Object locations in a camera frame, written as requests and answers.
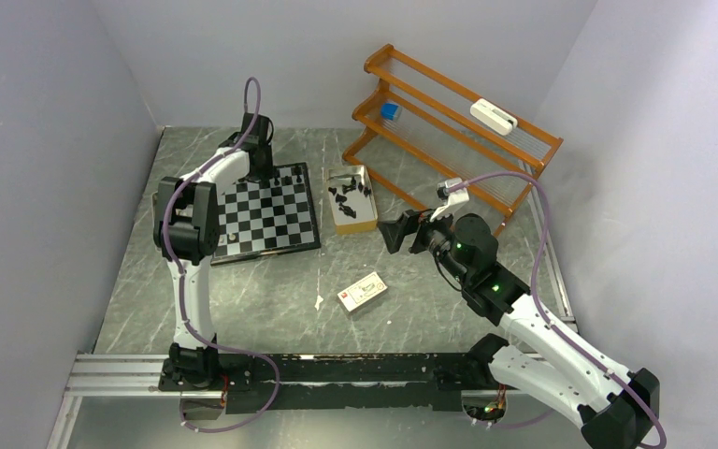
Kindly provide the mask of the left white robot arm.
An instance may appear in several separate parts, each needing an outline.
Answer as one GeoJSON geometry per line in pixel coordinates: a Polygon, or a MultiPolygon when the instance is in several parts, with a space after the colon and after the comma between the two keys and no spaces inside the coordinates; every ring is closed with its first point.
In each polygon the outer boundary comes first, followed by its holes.
{"type": "Polygon", "coordinates": [[[209,269],[220,238],[218,197],[250,175],[273,171],[266,116],[246,112],[240,132],[201,166],[158,185],[153,240],[172,275],[176,324],[170,370],[200,389],[222,374],[209,309],[209,269]]]}

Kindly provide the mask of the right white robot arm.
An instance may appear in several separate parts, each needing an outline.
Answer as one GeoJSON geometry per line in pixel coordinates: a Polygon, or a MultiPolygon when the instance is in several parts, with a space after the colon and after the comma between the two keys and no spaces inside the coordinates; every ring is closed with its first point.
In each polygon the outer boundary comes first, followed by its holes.
{"type": "Polygon", "coordinates": [[[603,355],[535,299],[498,262],[498,240],[479,215],[433,220],[428,210],[408,210],[378,229],[390,253],[412,235],[409,252],[430,253],[468,307],[494,326],[467,362],[472,383],[525,392],[570,420],[592,448],[644,447],[659,414],[658,378],[603,355]]]}

